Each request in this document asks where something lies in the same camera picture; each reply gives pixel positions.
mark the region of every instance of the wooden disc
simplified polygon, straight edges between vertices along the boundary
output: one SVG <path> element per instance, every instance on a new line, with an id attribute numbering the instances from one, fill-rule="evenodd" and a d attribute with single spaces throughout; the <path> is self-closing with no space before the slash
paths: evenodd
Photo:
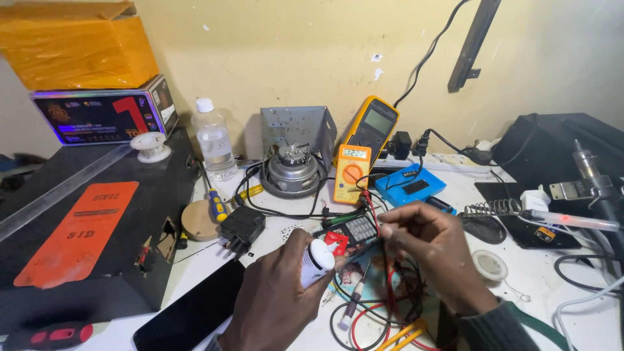
<path id="1" fill-rule="evenodd" d="M 208 200 L 195 201 L 182 212 L 182 226 L 188 237 L 196 241 L 209 241 L 219 237 L 219 223 L 208 213 Z"/>

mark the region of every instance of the white workbench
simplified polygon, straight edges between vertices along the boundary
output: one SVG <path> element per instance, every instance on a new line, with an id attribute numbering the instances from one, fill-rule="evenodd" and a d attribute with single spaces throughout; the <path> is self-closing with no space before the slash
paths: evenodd
<path id="1" fill-rule="evenodd" d="M 506 181 L 513 181 L 501 169 L 496 171 L 503 176 Z M 438 178 L 442 179 L 447 187 L 436 197 L 454 206 L 456 209 L 462 210 L 465 205 L 474 204 L 483 201 L 483 197 L 474 187 L 474 182 L 491 181 L 495 182 L 493 176 L 461 174 L 455 172 L 434 171 Z M 213 184 L 220 195 L 225 199 L 234 194 L 235 188 L 242 178 L 242 171 L 234 180 Z M 258 179 L 252 179 L 251 185 L 258 184 Z M 316 207 L 316 213 L 321 212 L 321 199 L 328 203 L 333 212 L 347 212 L 352 209 L 348 205 L 339 205 L 332 203 L 330 199 L 330 190 L 333 191 L 333 180 L 330 180 L 324 189 L 321 190 L 319 201 Z M 200 200 L 205 195 L 205 187 L 202 180 L 198 180 L 195 186 L 195 195 L 193 200 Z M 309 213 L 312 198 L 303 200 L 283 200 L 273 197 L 266 191 L 252 199 L 255 203 L 289 214 L 305 214 Z M 279 247 L 283 241 L 280 231 L 289 225 L 298 223 L 298 220 L 285 219 L 280 217 L 267 217 L 266 229 L 260 235 L 258 240 L 253 244 L 251 252 L 254 257 L 244 255 L 241 258 L 243 264 L 248 265 L 259 256 L 264 255 Z M 304 225 L 308 229 L 312 229 L 319 224 L 318 220 L 305 220 Z M 485 249 L 494 252 L 500 256 L 509 268 L 509 277 L 507 282 L 515 289 L 524 294 L 530 295 L 531 302 L 523 302 L 520 300 L 519 294 L 516 294 L 505 284 L 493 287 L 494 294 L 511 300 L 516 303 L 520 309 L 528 314 L 542 320 L 543 322 L 553 325 L 554 312 L 557 305 L 564 301 L 578 299 L 590 295 L 590 292 L 574 287 L 561 279 L 553 268 L 557 258 L 567 254 L 587 254 L 593 253 L 587 247 L 580 250 L 524 250 L 514 243 L 511 236 L 499 245 L 490 245 L 482 242 L 475 237 L 467 234 L 470 251 Z M 176 254 L 174 262 L 182 260 L 188 255 L 201 250 L 213 242 L 189 242 L 186 250 L 179 250 Z M 212 272 L 217 270 L 224 264 L 228 258 L 226 250 L 223 248 L 223 242 L 211 246 L 180 263 L 175 263 L 171 271 L 167 291 L 163 300 L 163 308 L 170 305 L 176 299 L 181 297 L 185 292 L 197 285 L 203 279 L 208 277 Z M 588 285 L 604 287 L 606 283 L 599 269 L 591 269 L 584 264 L 574 264 L 573 260 L 569 263 L 562 264 L 564 274 Z M 321 303 L 318 318 L 304 329 L 301 335 L 295 340 L 289 350 L 343 350 L 332 338 L 328 320 L 332 311 L 344 302 L 343 299 L 332 297 L 327 291 Z M 593 350 L 621 350 L 620 343 L 620 322 L 618 313 L 618 300 L 613 296 L 605 296 L 603 299 L 596 299 L 582 305 L 570 306 L 565 310 L 563 319 L 568 332 L 572 336 L 572 340 L 579 351 Z M 132 342 L 134 332 L 144 323 L 150 320 L 155 314 L 141 315 L 138 317 L 128 317 L 111 322 L 95 324 L 94 335 L 85 344 L 77 347 L 80 351 L 111 351 L 111 350 L 135 350 Z M 363 317 L 356 335 L 360 345 L 369 345 L 378 338 L 382 324 L 374 319 Z M 346 332 L 337 329 L 338 335 L 344 341 L 350 340 Z M 529 334 L 536 340 L 542 351 L 558 350 L 558 348 L 548 339 L 538 333 L 529 330 Z M 428 341 L 428 337 L 420 336 L 421 342 L 432 345 Z M 416 346 L 408 345 L 404 350 L 419 350 Z"/>

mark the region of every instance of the hand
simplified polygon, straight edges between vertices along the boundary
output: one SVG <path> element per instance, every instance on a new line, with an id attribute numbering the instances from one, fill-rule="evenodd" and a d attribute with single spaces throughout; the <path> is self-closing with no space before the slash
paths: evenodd
<path id="1" fill-rule="evenodd" d="M 381 237 L 401 258 L 410 254 L 451 309 L 477 315 L 498 306 L 472 262 L 462 222 L 455 216 L 413 202 L 379 215 Z"/>
<path id="2" fill-rule="evenodd" d="M 224 351 L 286 350 L 318 315 L 335 270 L 307 289 L 301 286 L 301 258 L 314 238 L 295 229 L 285 245 L 247 267 L 232 322 L 218 339 Z M 344 257 L 336 257 L 336 269 Z"/>

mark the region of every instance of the phone screen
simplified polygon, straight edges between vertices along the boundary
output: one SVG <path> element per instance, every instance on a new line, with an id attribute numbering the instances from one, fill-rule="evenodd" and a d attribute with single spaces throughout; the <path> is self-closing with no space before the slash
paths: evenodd
<path id="1" fill-rule="evenodd" d="M 245 267 L 231 260 L 134 333 L 138 351 L 191 351 L 234 312 Z"/>

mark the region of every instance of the orange label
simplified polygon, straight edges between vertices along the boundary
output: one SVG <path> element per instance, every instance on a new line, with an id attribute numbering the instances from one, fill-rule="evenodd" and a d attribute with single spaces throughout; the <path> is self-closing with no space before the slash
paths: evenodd
<path id="1" fill-rule="evenodd" d="M 138 186 L 91 184 L 13 285 L 49 289 L 88 277 Z"/>

